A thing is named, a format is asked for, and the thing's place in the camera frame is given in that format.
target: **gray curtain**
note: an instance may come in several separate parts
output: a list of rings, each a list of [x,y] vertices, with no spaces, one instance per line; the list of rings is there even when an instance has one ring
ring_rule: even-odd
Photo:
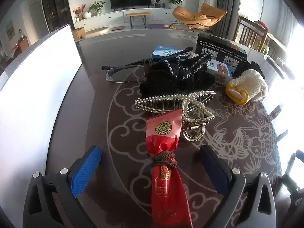
[[[297,19],[289,7],[286,5],[286,3],[281,0],[275,36],[281,39],[286,45],[288,45],[289,39],[297,25]]]
[[[227,11],[226,16],[213,27],[215,36],[233,39],[237,23],[241,0],[217,0],[217,7]]]

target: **flower vase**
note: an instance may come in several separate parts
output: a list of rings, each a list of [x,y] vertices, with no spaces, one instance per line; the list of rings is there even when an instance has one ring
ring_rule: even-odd
[[[91,16],[92,16],[91,12],[85,12],[85,13],[83,14],[83,18],[84,18],[84,19],[90,18]]]

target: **pearl hair clip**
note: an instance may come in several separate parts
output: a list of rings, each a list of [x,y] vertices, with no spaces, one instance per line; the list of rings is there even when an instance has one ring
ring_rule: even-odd
[[[157,97],[149,97],[138,99],[135,101],[135,106],[152,113],[164,114],[179,108],[183,109],[183,125],[182,133],[188,141],[197,141],[205,133],[205,127],[210,120],[214,119],[214,115],[208,111],[204,104],[210,101],[215,95],[213,91],[199,91],[188,95],[172,94],[161,95]],[[193,117],[190,112],[200,109],[204,115],[203,118]],[[196,136],[189,134],[189,131],[200,128],[200,132]]]

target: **purple mat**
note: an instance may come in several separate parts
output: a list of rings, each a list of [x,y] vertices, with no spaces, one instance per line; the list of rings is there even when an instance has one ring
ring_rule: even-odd
[[[149,28],[149,29],[170,29],[168,27],[165,27],[165,25],[163,25],[163,24],[149,24],[147,26],[147,28]]]

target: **round cushion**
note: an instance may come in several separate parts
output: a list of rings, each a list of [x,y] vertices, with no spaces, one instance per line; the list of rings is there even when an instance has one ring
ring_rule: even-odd
[[[87,39],[87,38],[90,38],[90,37],[94,37],[94,36],[104,34],[108,31],[109,31],[109,27],[96,28],[96,29],[85,32],[84,34],[81,35],[81,38],[82,39]]]

